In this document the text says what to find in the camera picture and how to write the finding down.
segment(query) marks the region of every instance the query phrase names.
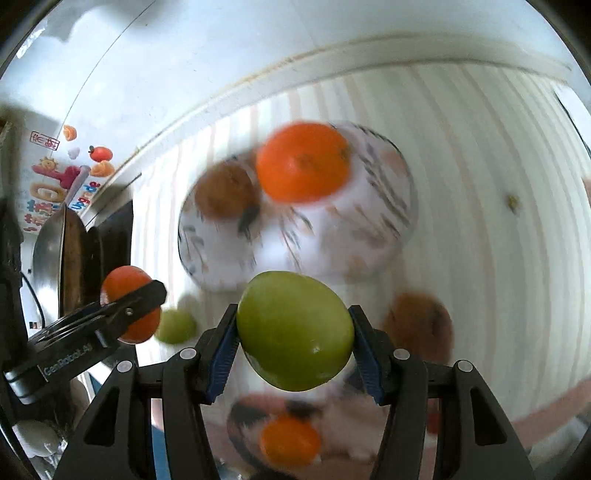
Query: frying pan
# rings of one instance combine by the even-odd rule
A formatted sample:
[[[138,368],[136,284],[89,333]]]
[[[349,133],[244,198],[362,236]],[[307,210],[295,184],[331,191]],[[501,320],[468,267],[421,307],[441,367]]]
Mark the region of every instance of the frying pan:
[[[59,210],[41,227],[33,249],[33,288],[48,325],[85,304],[87,232],[68,204],[89,171],[81,167]]]

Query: white plate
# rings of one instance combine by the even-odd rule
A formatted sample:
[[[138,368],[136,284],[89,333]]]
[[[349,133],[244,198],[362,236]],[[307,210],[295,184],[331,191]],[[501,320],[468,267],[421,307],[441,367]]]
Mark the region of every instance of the white plate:
[[[365,276],[386,266],[417,218],[408,166],[387,138],[354,124],[334,126],[352,148],[345,187],[319,202],[284,205],[264,194],[250,238],[238,220],[203,219],[194,189],[178,223],[178,251],[191,278],[206,290],[235,290],[268,270],[311,277]],[[249,168],[249,155],[234,157]]]

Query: green apple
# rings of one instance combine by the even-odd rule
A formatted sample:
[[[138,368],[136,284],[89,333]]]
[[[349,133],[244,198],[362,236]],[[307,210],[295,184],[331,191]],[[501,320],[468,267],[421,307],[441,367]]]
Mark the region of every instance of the green apple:
[[[238,304],[236,322],[254,370],[282,390],[309,390],[328,382],[353,349],[353,322],[339,296],[318,280],[292,272],[253,278]]]
[[[184,343],[197,335],[197,323],[193,316],[185,310],[163,310],[160,325],[154,336],[164,343],[176,345]]]

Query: brown fruit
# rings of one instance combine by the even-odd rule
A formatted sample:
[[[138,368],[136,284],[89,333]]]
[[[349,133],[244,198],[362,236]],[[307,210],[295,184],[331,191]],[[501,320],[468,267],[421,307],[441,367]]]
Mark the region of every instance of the brown fruit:
[[[222,162],[201,175],[195,186],[195,204],[204,218],[240,218],[258,203],[258,193],[248,173],[234,162]]]
[[[446,308],[423,293],[403,293],[384,322],[384,331],[396,348],[405,348],[422,360],[446,365],[453,349],[453,325]]]

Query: orange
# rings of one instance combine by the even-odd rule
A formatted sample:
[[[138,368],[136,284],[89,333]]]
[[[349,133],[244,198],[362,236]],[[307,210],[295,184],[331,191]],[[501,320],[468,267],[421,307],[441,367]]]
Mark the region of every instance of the orange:
[[[111,271],[100,288],[100,304],[106,305],[150,283],[152,278],[141,268],[124,265]],[[127,331],[119,337],[125,343],[142,343],[149,339],[160,324],[161,308],[151,311],[146,316],[129,325]]]
[[[315,202],[339,190],[349,179],[350,151],[345,137],[330,125],[288,125],[256,154],[263,191],[276,202]]]
[[[274,466],[297,468],[314,461],[320,453],[321,442],[310,422],[282,415],[263,428],[259,447]]]

